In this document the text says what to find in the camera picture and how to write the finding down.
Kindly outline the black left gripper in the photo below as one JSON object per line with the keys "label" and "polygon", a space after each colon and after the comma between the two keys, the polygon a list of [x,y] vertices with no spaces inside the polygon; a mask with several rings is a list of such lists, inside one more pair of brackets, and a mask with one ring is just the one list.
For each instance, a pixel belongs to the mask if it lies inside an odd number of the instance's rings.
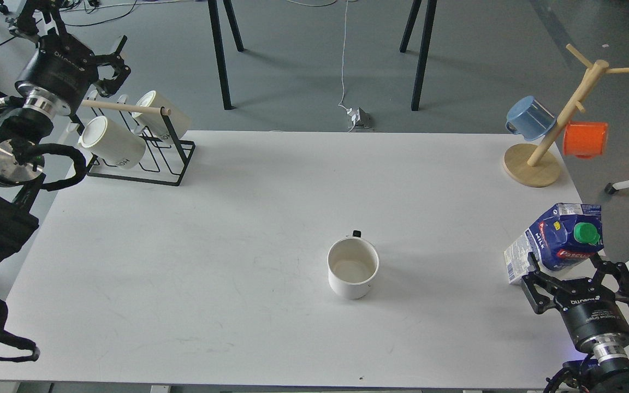
{"label": "black left gripper", "polygon": [[[75,114],[93,82],[100,96],[111,97],[127,80],[132,72],[122,56],[127,40],[127,35],[121,35],[109,53],[95,55],[73,35],[66,41],[53,33],[45,35],[18,76],[15,89],[22,96],[35,88],[50,92],[62,102],[66,115]],[[102,67],[112,68],[110,78],[98,75]]]}

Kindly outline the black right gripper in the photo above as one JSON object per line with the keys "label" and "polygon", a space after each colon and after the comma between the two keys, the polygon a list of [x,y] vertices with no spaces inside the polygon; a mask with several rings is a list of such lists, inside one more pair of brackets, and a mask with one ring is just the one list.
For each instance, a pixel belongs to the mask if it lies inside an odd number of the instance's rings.
{"label": "black right gripper", "polygon": [[[537,315],[551,309],[559,311],[579,352],[593,353],[595,346],[609,340],[622,348],[629,346],[629,324],[615,302],[629,304],[629,270],[624,262],[605,260],[594,254],[591,263],[596,273],[592,279],[564,282],[542,272],[533,252],[527,254],[527,263],[521,288],[532,310]],[[606,275],[617,282],[616,293],[602,285]]]}

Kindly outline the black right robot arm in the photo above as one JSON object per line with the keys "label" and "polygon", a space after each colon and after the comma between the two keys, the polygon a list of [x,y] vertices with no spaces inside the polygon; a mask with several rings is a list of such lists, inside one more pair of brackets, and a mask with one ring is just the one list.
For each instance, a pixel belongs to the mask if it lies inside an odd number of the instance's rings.
{"label": "black right robot arm", "polygon": [[551,378],[546,392],[561,385],[579,392],[629,392],[629,324],[619,302],[629,304],[629,270],[622,262],[595,254],[591,278],[557,279],[544,273],[532,252],[521,288],[537,315],[559,311],[571,341],[584,360],[568,361]]}

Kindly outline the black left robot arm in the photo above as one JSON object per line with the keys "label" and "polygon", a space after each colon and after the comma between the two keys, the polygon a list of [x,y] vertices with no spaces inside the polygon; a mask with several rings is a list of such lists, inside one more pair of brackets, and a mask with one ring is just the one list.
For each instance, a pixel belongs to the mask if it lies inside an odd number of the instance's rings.
{"label": "black left robot arm", "polygon": [[86,176],[86,159],[70,145],[43,142],[57,115],[76,115],[90,87],[110,97],[132,71],[121,55],[123,35],[112,53],[97,55],[62,21],[61,1],[23,1],[7,19],[13,37],[35,44],[32,59],[15,83],[0,91],[0,262],[22,249],[38,218],[30,212],[38,192],[65,189]]}

